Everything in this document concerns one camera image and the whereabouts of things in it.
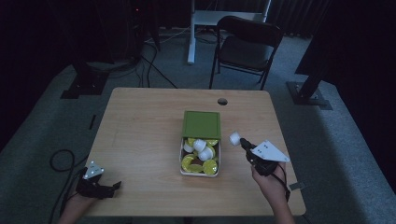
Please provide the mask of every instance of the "green lid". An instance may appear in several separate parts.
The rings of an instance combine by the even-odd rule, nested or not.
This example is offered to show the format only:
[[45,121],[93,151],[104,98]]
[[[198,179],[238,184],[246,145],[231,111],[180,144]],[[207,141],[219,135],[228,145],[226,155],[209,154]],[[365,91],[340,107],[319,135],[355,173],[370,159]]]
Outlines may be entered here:
[[221,139],[220,113],[184,111],[182,136]]

